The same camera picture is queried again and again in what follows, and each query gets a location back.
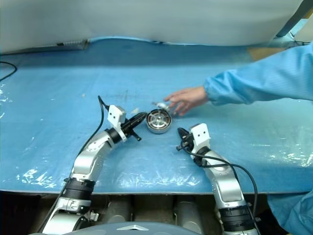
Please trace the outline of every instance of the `black cable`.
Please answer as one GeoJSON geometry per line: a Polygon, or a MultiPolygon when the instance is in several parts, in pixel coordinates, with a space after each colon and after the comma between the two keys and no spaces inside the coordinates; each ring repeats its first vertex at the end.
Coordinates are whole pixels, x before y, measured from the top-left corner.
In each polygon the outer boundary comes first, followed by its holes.
{"type": "Polygon", "coordinates": [[[0,63],[11,65],[11,66],[13,66],[13,68],[14,68],[13,72],[10,72],[8,75],[6,75],[6,76],[4,76],[3,78],[1,78],[1,79],[0,79],[0,82],[2,82],[2,81],[3,81],[4,79],[6,79],[7,77],[11,76],[12,74],[14,74],[14,73],[18,70],[18,68],[17,68],[15,65],[13,65],[13,64],[11,64],[11,63],[9,63],[9,62],[0,61],[0,63]]]}
{"type": "MultiPolygon", "coordinates": [[[[108,107],[108,105],[106,105],[106,104],[103,102],[103,100],[101,99],[101,97],[100,97],[99,95],[98,95],[98,100],[99,100],[99,104],[100,104],[100,108],[101,108],[101,121],[100,121],[100,124],[99,124],[99,126],[97,127],[97,129],[94,131],[94,133],[89,137],[89,139],[84,143],[83,147],[80,149],[80,151],[78,152],[77,156],[78,156],[79,154],[81,154],[81,152],[83,152],[83,150],[84,150],[84,148],[86,147],[86,145],[87,145],[87,144],[89,143],[89,141],[94,137],[94,135],[99,131],[99,129],[101,128],[101,126],[102,126],[102,124],[103,124],[103,121],[104,121],[104,109],[103,109],[103,106],[108,107]]],[[[66,179],[66,183],[65,183],[65,185],[63,186],[61,192],[58,194],[58,197],[55,199],[55,201],[54,201],[52,207],[50,208],[50,210],[49,210],[49,212],[47,213],[47,215],[45,216],[45,218],[44,218],[44,220],[43,220],[43,222],[42,222],[40,228],[38,229],[38,231],[37,231],[38,233],[42,233],[42,232],[43,232],[44,226],[46,225],[47,221],[49,220],[49,218],[50,218],[50,216],[51,216],[51,213],[53,212],[53,210],[54,210],[54,208],[55,208],[55,206],[56,206],[56,204],[57,204],[59,198],[63,195],[64,190],[65,190],[65,188],[67,187],[67,184],[68,184],[68,180],[67,180],[67,179],[66,179]]]]}
{"type": "MultiPolygon", "coordinates": [[[[248,207],[248,210],[249,210],[249,214],[250,214],[250,216],[253,218],[253,214],[252,214],[252,212],[251,212],[250,207],[248,207]]],[[[258,234],[259,234],[259,235],[261,235],[261,232],[260,232],[260,230],[259,230],[259,227],[258,227],[258,225],[257,225],[257,223],[256,223],[256,220],[255,220],[255,219],[254,219],[253,223],[254,223],[254,226],[255,226],[256,231],[258,232],[258,234]]]]}
{"type": "Polygon", "coordinates": [[[247,169],[245,169],[243,166],[238,165],[238,164],[231,164],[231,163],[227,162],[224,159],[215,158],[215,157],[209,157],[209,156],[205,156],[205,155],[202,155],[202,154],[189,152],[188,150],[186,150],[186,147],[183,146],[183,141],[180,142],[180,146],[186,153],[188,153],[190,155],[193,155],[195,157],[208,158],[208,159],[213,159],[213,160],[225,163],[225,164],[215,164],[215,165],[202,165],[200,167],[211,168],[211,167],[229,166],[229,167],[232,168],[232,170],[234,172],[234,175],[235,175],[237,180],[238,180],[238,177],[237,177],[237,174],[236,174],[236,171],[235,171],[234,167],[238,167],[238,168],[242,169],[249,176],[249,178],[250,178],[250,180],[252,181],[252,184],[253,184],[253,188],[254,188],[254,204],[253,204],[253,213],[252,214],[253,214],[253,219],[255,219],[256,206],[257,206],[257,202],[258,202],[258,189],[257,189],[256,183],[255,183],[252,175],[250,174],[250,172],[247,169]]]}
{"type": "Polygon", "coordinates": [[[232,170],[233,170],[233,172],[234,172],[234,175],[235,175],[235,178],[236,178],[236,180],[238,180],[238,176],[237,176],[237,173],[236,173],[234,167],[232,167],[231,164],[230,164],[228,161],[226,161],[226,160],[224,160],[224,159],[220,159],[220,158],[208,157],[208,156],[205,156],[205,155],[202,155],[202,154],[197,154],[197,153],[189,152],[189,151],[186,149],[186,147],[183,146],[183,141],[180,142],[180,147],[181,147],[186,153],[188,153],[188,154],[190,154],[190,155],[193,155],[193,156],[195,156],[195,157],[199,157],[199,158],[209,158],[209,159],[213,159],[213,160],[216,160],[216,161],[220,161],[220,162],[222,162],[222,163],[225,163],[227,166],[229,166],[230,168],[232,168],[232,170]]]}

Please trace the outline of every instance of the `plastic sheet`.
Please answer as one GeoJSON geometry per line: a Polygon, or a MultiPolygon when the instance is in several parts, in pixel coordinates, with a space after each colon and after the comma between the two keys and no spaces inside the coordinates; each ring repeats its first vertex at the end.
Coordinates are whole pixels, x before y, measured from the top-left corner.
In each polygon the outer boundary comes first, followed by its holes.
{"type": "MultiPolygon", "coordinates": [[[[151,102],[170,92],[202,84],[251,57],[244,47],[103,40],[84,51],[2,60],[19,70],[1,83],[1,98],[8,100],[0,112],[0,189],[59,192],[100,121],[97,95],[122,106],[130,117],[134,110],[152,110],[151,102]]],[[[200,122],[209,127],[212,149],[246,167],[260,192],[311,190],[312,110],[311,102],[289,99],[249,106],[207,104],[176,118],[162,135],[150,133],[143,123],[136,128],[141,142],[130,138],[107,156],[94,192],[212,193],[203,169],[176,151],[177,128],[200,122]]],[[[248,177],[238,174],[243,191],[253,192],[248,177]]]]}

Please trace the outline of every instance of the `white backdrop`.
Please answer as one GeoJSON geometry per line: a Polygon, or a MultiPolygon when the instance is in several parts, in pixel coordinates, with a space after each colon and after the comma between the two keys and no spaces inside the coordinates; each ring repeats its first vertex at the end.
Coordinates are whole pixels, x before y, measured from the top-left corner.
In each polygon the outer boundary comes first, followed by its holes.
{"type": "Polygon", "coordinates": [[[98,36],[218,46],[271,40],[302,0],[2,0],[1,51],[98,36]]]}

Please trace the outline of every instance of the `blue lab coat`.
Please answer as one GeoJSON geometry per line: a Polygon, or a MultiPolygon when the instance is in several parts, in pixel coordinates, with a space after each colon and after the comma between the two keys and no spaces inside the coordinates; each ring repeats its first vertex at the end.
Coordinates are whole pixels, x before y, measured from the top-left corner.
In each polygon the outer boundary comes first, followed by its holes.
{"type": "MultiPolygon", "coordinates": [[[[313,43],[209,77],[204,88],[214,105],[251,104],[281,98],[313,101],[313,43]]],[[[308,180],[313,186],[313,179],[308,180]]],[[[269,195],[268,203],[286,231],[294,235],[313,235],[313,190],[269,195]]]]}

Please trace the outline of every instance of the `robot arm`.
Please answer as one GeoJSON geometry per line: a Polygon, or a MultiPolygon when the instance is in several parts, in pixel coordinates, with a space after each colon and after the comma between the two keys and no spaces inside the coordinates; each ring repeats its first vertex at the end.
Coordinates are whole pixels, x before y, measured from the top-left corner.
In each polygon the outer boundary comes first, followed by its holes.
{"type": "Polygon", "coordinates": [[[101,173],[104,158],[118,142],[126,141],[131,135],[141,140],[133,128],[145,119],[145,112],[128,120],[121,107],[110,105],[107,109],[111,129],[95,135],[77,156],[65,190],[45,224],[44,234],[62,235],[88,227],[89,222],[95,219],[95,214],[89,211],[90,196],[101,173]]]}
{"type": "Polygon", "coordinates": [[[182,138],[182,144],[177,147],[178,151],[186,148],[192,154],[203,156],[191,155],[191,158],[197,165],[204,168],[212,184],[224,235],[258,235],[232,167],[225,165],[226,159],[210,149],[207,125],[202,123],[193,126],[190,133],[179,128],[179,135],[182,138]]]}

